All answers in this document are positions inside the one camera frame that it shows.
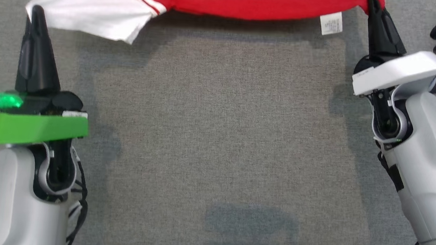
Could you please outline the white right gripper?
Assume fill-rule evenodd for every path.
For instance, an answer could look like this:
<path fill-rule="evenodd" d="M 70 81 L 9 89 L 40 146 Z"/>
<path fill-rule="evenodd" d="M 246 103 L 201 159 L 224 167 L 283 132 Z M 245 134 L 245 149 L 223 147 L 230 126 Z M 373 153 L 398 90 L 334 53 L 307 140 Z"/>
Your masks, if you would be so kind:
<path fill-rule="evenodd" d="M 353 75 L 354 95 L 369 95 L 376 89 L 386 89 L 435 76 L 436 54 L 420 51 L 404 56 L 407 51 L 390 13 L 381 5 L 380 0 L 368 0 L 367 3 L 369 57 L 400 58 Z"/>

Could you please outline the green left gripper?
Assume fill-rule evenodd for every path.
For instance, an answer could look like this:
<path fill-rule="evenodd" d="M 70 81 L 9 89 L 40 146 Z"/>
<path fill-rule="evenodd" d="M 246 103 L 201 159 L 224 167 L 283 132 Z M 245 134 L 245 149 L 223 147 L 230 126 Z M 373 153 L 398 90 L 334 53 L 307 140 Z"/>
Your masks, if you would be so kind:
<path fill-rule="evenodd" d="M 14 88 L 17 92 L 0 92 L 0 145 L 88 135 L 88 113 L 81 99 L 69 91 L 60 92 L 45 11 L 39 5 L 34 5 L 32 17 L 26 18 Z"/>

